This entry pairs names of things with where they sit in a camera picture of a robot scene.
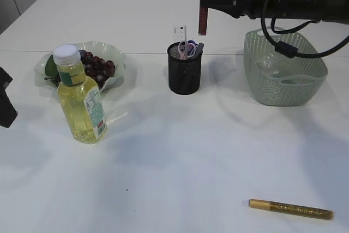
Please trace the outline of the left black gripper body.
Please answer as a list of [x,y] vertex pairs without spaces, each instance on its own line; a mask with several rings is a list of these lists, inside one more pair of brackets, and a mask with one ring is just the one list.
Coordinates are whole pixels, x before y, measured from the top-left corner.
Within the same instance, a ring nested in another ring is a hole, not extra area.
[[1,96],[0,96],[0,121],[1,127],[9,128],[18,116],[10,99],[7,96],[6,89],[13,78],[1,68]]

